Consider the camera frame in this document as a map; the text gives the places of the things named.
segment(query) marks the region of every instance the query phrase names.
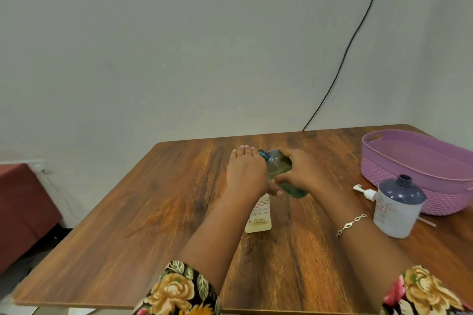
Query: silver bracelet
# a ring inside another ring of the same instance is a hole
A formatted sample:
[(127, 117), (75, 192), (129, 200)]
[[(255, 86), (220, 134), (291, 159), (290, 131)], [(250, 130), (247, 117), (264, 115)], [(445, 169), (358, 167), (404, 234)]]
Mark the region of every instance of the silver bracelet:
[(364, 217), (367, 217), (367, 215), (366, 215), (366, 214), (362, 214), (361, 216), (356, 217), (356, 218), (353, 220), (353, 222), (350, 222), (350, 223), (345, 224), (345, 226), (337, 232), (337, 238), (340, 237), (340, 235), (343, 233), (343, 231), (344, 231), (345, 229), (351, 228), (352, 225), (353, 225), (355, 222), (358, 222), (361, 218), (364, 218)]

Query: person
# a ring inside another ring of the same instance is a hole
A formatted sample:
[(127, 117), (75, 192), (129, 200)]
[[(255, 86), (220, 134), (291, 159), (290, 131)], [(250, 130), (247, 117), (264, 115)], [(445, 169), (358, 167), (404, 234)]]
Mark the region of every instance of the person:
[[(257, 149), (242, 145), (231, 152), (227, 188), (221, 199), (133, 315), (219, 315), (218, 294), (248, 217), (265, 193), (281, 195), (277, 184), (289, 182), (309, 192), (335, 229), (361, 215), (358, 205), (330, 182), (312, 156), (302, 150), (279, 149), (291, 159), (293, 168), (271, 182)], [(416, 265), (367, 218), (345, 229), (339, 240), (370, 303), (380, 309), (380, 314), (473, 315), (439, 279)]]

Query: person's left hand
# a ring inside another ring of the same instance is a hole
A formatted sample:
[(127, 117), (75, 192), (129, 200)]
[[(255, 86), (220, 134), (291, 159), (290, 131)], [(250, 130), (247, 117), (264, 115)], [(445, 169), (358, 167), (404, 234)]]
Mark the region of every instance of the person's left hand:
[(268, 182), (266, 162), (254, 147), (241, 145), (233, 150), (227, 168), (227, 189), (245, 192), (258, 200), (265, 193), (281, 195), (275, 182)]

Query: wall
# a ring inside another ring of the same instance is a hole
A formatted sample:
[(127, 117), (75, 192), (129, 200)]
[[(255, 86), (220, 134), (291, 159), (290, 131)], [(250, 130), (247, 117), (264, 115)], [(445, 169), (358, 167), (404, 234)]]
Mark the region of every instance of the wall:
[[(0, 160), (74, 226), (158, 142), (300, 130), (368, 3), (0, 0)], [(431, 4), (375, 1), (309, 129), (405, 121)]]
[(472, 0), (435, 0), (406, 120), (473, 150)]

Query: person's right hand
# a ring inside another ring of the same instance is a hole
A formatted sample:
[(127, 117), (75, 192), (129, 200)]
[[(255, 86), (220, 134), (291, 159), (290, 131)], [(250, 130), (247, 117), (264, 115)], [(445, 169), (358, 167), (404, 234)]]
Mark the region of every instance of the person's right hand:
[(291, 159), (292, 169), (277, 175), (274, 181), (277, 184), (291, 183), (296, 188), (307, 192), (315, 192), (316, 189), (314, 187), (326, 178), (325, 172), (316, 163), (316, 160), (302, 150), (279, 147), (279, 151)]

